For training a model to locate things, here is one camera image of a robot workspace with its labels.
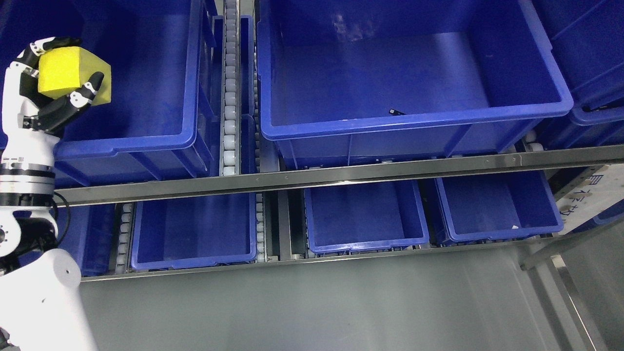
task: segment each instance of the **metal rail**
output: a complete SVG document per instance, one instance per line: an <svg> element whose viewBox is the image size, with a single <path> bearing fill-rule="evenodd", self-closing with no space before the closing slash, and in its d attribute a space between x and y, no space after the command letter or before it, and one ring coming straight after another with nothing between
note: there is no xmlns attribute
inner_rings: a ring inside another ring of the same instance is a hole
<svg viewBox="0 0 624 351"><path fill-rule="evenodd" d="M162 275L178 275L178 274L194 274L215 272L221 270L236 270L236 269L254 269L262 267L281 267L291 264L310 264L320 262L333 262L342 260L360 260L360 259L374 259L378 257L390 257L390 256L407 256L407 255L421 255L421 254L440 254L443 252L460 252L469 250L484 250L484 249L499 249L509 246L527 246L547 244L561 240L558 237L550 238L534 238L527 240L516 240L507 242L492 242L489 244L472 244L472 245L458 245L449 247L429 247L423 249L414 250L402 250L402 251L385 251L385 252L373 252L368 254L351 254L351 255L339 255L331 257L315 257L310 259L298 259L298 260L281 260L265 263L254 264L237 264L237 265L221 265L216 267L203 267L203 268L189 268L189 269L174 269L174 270L159 270L154 272L133 272L128 274L116 274L116 275L101 275L98 277L83 277L83 282L95 282L100 280L117 280L117 279L134 279L134 278L146 278L146 277L159 277Z"/></svg>
<svg viewBox="0 0 624 351"><path fill-rule="evenodd" d="M624 145L164 180L58 192L70 205L77 206L617 163L624 163Z"/></svg>

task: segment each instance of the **shelving rack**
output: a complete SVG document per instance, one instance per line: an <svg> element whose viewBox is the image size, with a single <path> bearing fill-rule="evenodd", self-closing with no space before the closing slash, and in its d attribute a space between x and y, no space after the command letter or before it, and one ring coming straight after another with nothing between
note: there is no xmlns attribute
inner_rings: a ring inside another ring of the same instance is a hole
<svg viewBox="0 0 624 351"><path fill-rule="evenodd" d="M302 241L305 243L306 240L305 230L300 230L301 228L296 227L301 224L292 221L290 214L293 210L301 210L301 204L293 200L293 196L289 196L289 191L329 185L553 170L554 175L551 177L550 183L553 193L559 198L564 196L569 189L574 188L574 186L591 176L600 166L624 163L624 145L557 151L514 152L487 156L306 169L302 171L281 171L277 158L266 150L267 145L270 143L261 140L259 144L261 145L260 169L262 172L257 174L60 189L58 193L62 194L71 206L81 206L261 192L263 193L263 208L265 209L266 262L153 272L131 272L126 266L126 272L123 274L86 277L83 278L83 281L137 279L163 275L197 274L223 270L255 269L336 260L373 259L399 255L440 254L524 245L533 248L536 253L526 258L523 262L519 262L522 270L529 270L541 263L547 264L555 277L557 287L564 297L568 311L587 349L606 350L593 320L587 313L587 308L585 308L578 291L567 273L565 263L560 254L614 227L618 222L588 232L561 237L546 235L527 240L487 242L450 247L415 247L411 250L390 250L385 252L335 255L332 257L305 258L305 247L301 247ZM571 168L577 168L577 171L573 173L565 172L565 169Z"/></svg>

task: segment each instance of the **white robot body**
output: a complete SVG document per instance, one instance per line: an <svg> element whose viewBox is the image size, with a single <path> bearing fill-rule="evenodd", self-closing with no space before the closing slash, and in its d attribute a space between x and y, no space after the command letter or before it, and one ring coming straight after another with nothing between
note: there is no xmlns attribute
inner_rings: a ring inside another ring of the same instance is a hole
<svg viewBox="0 0 624 351"><path fill-rule="evenodd" d="M80 268L64 250L0 277L0 326L22 351L97 351L78 291Z"/></svg>

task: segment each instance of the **gray floor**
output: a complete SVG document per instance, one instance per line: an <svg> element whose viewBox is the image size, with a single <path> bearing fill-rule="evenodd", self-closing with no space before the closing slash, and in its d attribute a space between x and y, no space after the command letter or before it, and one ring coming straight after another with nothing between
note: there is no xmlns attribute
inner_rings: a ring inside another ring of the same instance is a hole
<svg viewBox="0 0 624 351"><path fill-rule="evenodd" d="M101 351L559 350L518 255L480 250L88 282L82 294Z"/></svg>

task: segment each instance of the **stainless steel bar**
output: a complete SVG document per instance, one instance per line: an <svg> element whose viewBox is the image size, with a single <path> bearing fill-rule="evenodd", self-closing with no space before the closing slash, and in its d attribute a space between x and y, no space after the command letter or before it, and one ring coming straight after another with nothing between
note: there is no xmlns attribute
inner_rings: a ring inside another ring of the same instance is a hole
<svg viewBox="0 0 624 351"><path fill-rule="evenodd" d="M555 255L549 260L548 269L553 275L555 285L563 297L563 301L587 350L607 351L607 345L602 339L591 313L578 293L577 287L561 255Z"/></svg>
<svg viewBox="0 0 624 351"><path fill-rule="evenodd" d="M621 218L613 221L612 223L601 225L600 227L596 227L586 232L566 234L565 236L559 237L557 238L558 240L551 242L550 245L545 246L531 256L526 257L520 263L520 268L522 270L529 270L542 262L546 262L547 259L552 256L562 254L565 251L570 250L593 237L607 232L609 229L618 225L623 220L624 218Z"/></svg>
<svg viewBox="0 0 624 351"><path fill-rule="evenodd" d="M280 221L280 261L293 259L293 243L290 234L290 204L288 203L288 191L281 190L277 193L278 220Z"/></svg>
<svg viewBox="0 0 624 351"><path fill-rule="evenodd" d="M426 249L417 249L417 250L371 252L368 254L359 254L359 255L315 257L312 259L282 260L282 261L272 261L272 262L255 263L255 264L222 265L218 267L204 267L204 268L177 269L177 270L159 270L155 272L135 272L135 273L118 274L118 275L102 275L99 277L84 277L82 278L82 281L92 282L92 281L100 281L100 280L134 279L134 278L158 277L161 275L196 274L196 273L216 272L216 271L221 271L221 270L278 267L278 266L288 265L288 264L311 264L311 263L333 262L333 261L342 261L342 260L374 259L378 257L390 257L390 256L440 254L444 252L499 249L502 247L509 247L509 246L538 245L538 244L552 242L554 240L557 240L557 239L556 238L543 238L543 239L532 239L532 240L493 242L489 244L461 245L461 246L451 246L451 247L430 247Z"/></svg>
<svg viewBox="0 0 624 351"><path fill-rule="evenodd" d="M624 145L165 180L58 191L70 205L76 206L614 163L624 163Z"/></svg>

